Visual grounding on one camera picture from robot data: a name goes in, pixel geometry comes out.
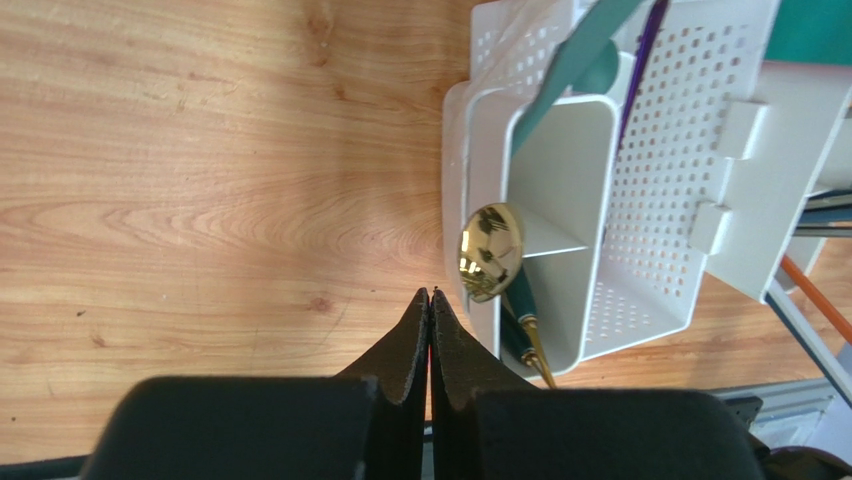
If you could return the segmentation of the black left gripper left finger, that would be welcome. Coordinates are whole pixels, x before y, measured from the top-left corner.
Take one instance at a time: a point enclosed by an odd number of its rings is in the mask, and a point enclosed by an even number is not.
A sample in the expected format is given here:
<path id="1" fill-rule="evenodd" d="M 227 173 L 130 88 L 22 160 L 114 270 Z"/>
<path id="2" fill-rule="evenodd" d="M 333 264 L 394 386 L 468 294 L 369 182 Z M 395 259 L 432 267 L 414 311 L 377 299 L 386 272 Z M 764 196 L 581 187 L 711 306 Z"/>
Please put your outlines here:
<path id="1" fill-rule="evenodd" d="M 417 479 L 430 299 L 331 377 L 171 376 L 119 403 L 85 479 Z"/>

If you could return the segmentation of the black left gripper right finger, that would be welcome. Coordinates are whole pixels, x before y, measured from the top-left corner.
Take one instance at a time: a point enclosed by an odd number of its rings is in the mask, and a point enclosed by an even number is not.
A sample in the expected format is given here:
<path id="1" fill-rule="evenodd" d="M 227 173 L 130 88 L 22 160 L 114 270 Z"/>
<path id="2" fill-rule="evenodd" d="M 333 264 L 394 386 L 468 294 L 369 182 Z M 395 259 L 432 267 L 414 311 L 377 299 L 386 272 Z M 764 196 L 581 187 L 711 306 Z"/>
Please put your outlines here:
<path id="1" fill-rule="evenodd" d="M 540 389 L 431 300 L 439 479 L 759 479 L 744 428 L 693 390 Z"/>

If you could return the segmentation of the blue chopstick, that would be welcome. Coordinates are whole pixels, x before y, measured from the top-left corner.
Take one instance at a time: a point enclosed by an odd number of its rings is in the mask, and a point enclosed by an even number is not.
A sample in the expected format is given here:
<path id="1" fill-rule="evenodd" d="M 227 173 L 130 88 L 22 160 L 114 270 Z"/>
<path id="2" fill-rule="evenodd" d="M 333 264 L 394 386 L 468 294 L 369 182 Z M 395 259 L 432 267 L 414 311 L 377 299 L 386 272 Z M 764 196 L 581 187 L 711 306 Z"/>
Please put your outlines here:
<path id="1" fill-rule="evenodd" d="M 851 406 L 850 373 L 831 353 L 777 280 L 771 282 L 764 300 L 840 397 Z"/>

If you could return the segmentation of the white perforated utensil caddy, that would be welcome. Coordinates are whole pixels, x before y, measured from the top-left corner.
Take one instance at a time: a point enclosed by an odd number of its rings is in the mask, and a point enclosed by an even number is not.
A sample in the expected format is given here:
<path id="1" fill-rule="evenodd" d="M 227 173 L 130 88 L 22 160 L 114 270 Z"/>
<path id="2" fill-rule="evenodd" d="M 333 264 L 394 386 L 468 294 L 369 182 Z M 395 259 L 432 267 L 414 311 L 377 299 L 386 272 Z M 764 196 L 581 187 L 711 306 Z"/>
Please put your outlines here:
<path id="1" fill-rule="evenodd" d="M 553 372 L 686 329 L 705 275 L 761 300 L 823 248 L 794 231 L 807 199 L 851 184 L 851 69 L 768 52 L 775 1 L 675 1 L 631 114 L 644 2 L 615 34 L 605 93 L 568 89 L 518 153 L 511 135 L 585 1 L 472 11 L 469 77 L 444 100 L 446 270 L 491 203 L 522 221 L 524 270 Z"/>

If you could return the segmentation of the teal plastic spoon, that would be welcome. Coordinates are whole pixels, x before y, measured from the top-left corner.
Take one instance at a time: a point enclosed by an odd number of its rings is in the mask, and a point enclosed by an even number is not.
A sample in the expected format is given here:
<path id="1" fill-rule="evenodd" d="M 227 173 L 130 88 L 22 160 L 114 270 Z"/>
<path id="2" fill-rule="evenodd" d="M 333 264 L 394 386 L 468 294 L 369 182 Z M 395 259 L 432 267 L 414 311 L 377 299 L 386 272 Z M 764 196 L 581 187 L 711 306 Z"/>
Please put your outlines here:
<path id="1" fill-rule="evenodd" d="M 574 94 L 606 94 L 618 77 L 619 66 L 619 49 L 613 40 L 609 40 L 574 82 L 572 92 Z"/>

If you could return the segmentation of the teal plastic knife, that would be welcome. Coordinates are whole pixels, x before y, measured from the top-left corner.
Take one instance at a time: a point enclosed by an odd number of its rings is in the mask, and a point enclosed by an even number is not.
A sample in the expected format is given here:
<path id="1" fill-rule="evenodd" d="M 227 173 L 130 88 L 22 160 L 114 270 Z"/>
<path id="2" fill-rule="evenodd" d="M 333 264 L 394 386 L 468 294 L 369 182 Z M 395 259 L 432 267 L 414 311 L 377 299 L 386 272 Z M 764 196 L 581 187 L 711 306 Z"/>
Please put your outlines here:
<path id="1" fill-rule="evenodd" d="M 605 50 L 610 37 L 634 13 L 640 1 L 601 0 L 593 5 L 572 33 L 554 49 L 538 93 L 519 117 L 511 137 L 513 157 L 549 109 Z"/>

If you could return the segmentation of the purple metal spoon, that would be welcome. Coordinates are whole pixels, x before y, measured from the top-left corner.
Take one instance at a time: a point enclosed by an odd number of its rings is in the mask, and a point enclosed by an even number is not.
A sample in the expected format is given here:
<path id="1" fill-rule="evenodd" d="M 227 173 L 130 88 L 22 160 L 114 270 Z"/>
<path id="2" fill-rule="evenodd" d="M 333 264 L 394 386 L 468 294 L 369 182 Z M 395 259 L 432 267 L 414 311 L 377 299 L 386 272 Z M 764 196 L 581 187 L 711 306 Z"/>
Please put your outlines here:
<path id="1" fill-rule="evenodd" d="M 635 104 L 638 90 L 646 70 L 649 57 L 654 48 L 661 24 L 665 18 L 669 8 L 669 0 L 656 0 L 650 8 L 646 22 L 643 27 L 642 35 L 639 40 L 638 49 L 636 51 L 636 60 L 631 74 L 629 87 L 626 92 L 625 102 L 622 109 L 618 149 L 621 149 L 624 142 L 627 127 L 631 118 L 631 111 Z"/>

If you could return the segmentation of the gold spoon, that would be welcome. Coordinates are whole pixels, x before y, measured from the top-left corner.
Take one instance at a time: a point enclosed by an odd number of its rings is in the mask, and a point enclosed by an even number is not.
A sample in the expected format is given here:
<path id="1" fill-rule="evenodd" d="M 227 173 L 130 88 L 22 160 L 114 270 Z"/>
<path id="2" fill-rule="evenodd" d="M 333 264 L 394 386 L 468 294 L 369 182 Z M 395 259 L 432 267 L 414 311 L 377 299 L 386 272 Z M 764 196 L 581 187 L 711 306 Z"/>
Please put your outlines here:
<path id="1" fill-rule="evenodd" d="M 508 203 L 487 204 L 476 210 L 458 241 L 458 270 L 462 288 L 476 303 L 502 294 L 522 266 L 524 227 Z"/>

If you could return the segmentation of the orange chopstick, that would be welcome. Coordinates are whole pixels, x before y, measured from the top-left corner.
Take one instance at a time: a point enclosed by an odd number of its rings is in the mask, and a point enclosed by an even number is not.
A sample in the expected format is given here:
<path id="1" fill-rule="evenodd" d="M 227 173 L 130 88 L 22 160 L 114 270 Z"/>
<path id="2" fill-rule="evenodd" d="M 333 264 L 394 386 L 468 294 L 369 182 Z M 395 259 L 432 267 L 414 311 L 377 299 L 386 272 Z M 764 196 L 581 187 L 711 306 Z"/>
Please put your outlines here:
<path id="1" fill-rule="evenodd" d="M 795 262 L 784 255 L 780 262 L 783 272 L 793 283 L 805 294 L 805 296 L 826 317 L 828 322 L 837 330 L 842 338 L 851 343 L 851 323 L 834 306 L 834 304 L 816 287 L 816 285 L 803 273 Z"/>

